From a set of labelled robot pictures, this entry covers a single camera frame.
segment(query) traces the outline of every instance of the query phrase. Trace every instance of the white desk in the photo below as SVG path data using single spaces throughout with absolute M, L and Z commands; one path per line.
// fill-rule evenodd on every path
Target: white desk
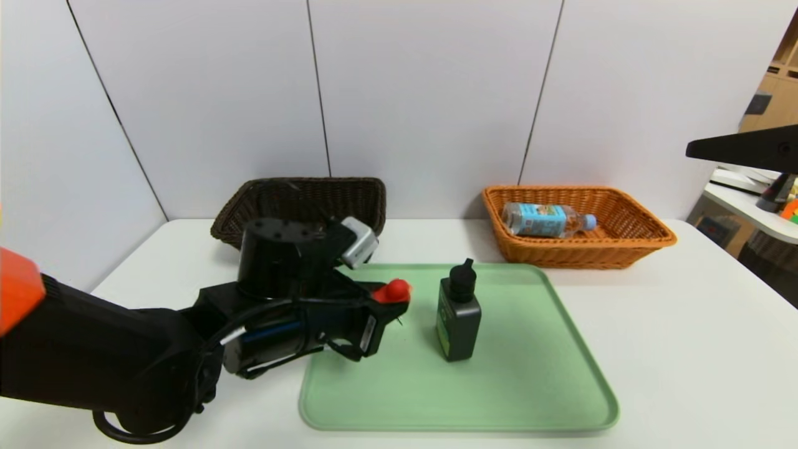
M 626 270 L 547 270 L 620 402 L 609 431 L 315 431 L 298 413 L 298 360 L 255 381 L 223 372 L 216 399 L 163 447 L 795 449 L 798 311 L 696 229 L 666 223 L 679 243 Z M 94 293 L 131 308 L 182 308 L 200 287 L 234 280 L 237 252 L 210 226 L 164 225 Z M 486 221 L 388 221 L 381 240 L 375 262 L 501 260 Z M 87 411 L 2 399 L 0 447 L 124 445 L 96 431 Z
M 798 244 L 798 224 L 757 207 L 758 196 L 708 183 L 704 194 L 721 206 L 744 217 L 760 231 L 789 244 Z

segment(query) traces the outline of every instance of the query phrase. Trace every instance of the orange wicker basket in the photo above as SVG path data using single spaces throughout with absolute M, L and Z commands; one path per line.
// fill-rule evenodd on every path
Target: orange wicker basket
M 488 187 L 482 197 L 493 233 L 508 262 L 551 268 L 626 268 L 676 243 L 676 236 L 651 212 L 620 190 L 607 187 L 508 185 Z M 598 225 L 570 239 L 512 235 L 501 220 L 508 202 L 570 205 L 592 213 Z

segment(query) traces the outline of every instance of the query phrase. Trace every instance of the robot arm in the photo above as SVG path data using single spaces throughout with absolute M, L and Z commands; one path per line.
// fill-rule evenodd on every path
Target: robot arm
M 407 310 L 409 290 L 394 281 L 386 293 L 383 283 L 335 269 L 339 261 L 356 266 L 376 247 L 370 229 L 352 220 L 323 231 L 250 222 L 238 280 L 203 288 L 179 311 L 123 308 L 3 249 L 0 394 L 88 409 L 110 438 L 158 443 L 214 399 L 222 366 L 254 379 L 325 346 L 351 360 L 371 356 L 387 323 Z

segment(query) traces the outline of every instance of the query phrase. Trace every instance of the brown wicker basket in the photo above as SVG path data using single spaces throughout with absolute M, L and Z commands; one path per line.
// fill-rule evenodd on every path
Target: brown wicker basket
M 385 184 L 375 177 L 283 177 L 248 181 L 224 205 L 211 226 L 211 235 L 241 249 L 244 225 L 249 220 L 270 217 L 322 222 L 322 214 L 355 217 L 380 235 L 385 226 Z
M 495 186 L 482 192 L 496 242 L 509 262 L 551 268 L 626 268 L 676 243 L 676 236 L 651 212 L 620 190 L 607 187 Z M 570 205 L 592 213 L 598 225 L 570 239 L 512 235 L 501 220 L 504 203 Z

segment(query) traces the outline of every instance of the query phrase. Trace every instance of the green tray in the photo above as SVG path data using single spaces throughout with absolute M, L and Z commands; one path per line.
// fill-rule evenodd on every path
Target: green tray
M 319 430 L 595 431 L 618 402 L 565 307 L 539 269 L 478 264 L 482 321 L 470 360 L 449 363 L 435 330 L 440 279 L 452 265 L 369 264 L 355 280 L 406 279 L 402 324 L 374 356 L 353 363 L 324 351 L 305 374 L 299 410 Z

